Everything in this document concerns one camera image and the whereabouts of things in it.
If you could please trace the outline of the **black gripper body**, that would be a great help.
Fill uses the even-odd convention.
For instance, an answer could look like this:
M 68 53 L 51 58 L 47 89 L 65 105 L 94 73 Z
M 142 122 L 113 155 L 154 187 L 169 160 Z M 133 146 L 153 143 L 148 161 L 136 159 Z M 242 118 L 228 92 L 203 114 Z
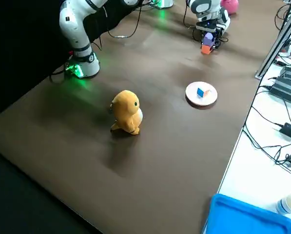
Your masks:
M 201 21 L 196 23 L 196 28 L 201 31 L 216 33 L 220 32 L 221 28 L 217 26 L 217 21 Z

